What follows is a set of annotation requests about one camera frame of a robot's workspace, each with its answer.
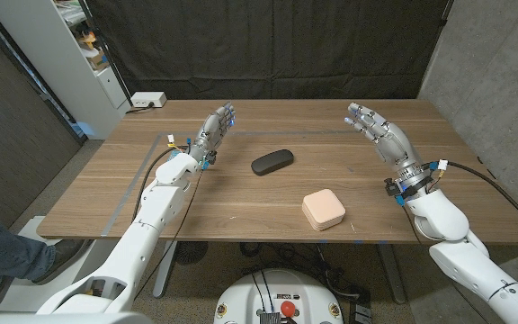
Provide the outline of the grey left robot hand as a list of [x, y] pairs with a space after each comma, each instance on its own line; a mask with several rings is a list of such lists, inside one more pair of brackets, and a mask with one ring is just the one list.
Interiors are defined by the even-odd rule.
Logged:
[[236, 111], [231, 102], [211, 113], [197, 132], [189, 155], [197, 161], [215, 163], [217, 150], [228, 130], [234, 125]]

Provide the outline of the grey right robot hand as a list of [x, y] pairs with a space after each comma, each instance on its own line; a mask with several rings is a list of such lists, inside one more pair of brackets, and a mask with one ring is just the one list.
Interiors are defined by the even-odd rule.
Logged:
[[431, 171], [411, 144], [407, 135], [393, 122], [372, 109], [351, 103], [348, 112], [352, 118], [344, 121], [375, 145], [380, 160], [396, 173], [395, 182], [405, 201], [428, 194], [427, 185], [433, 181]]

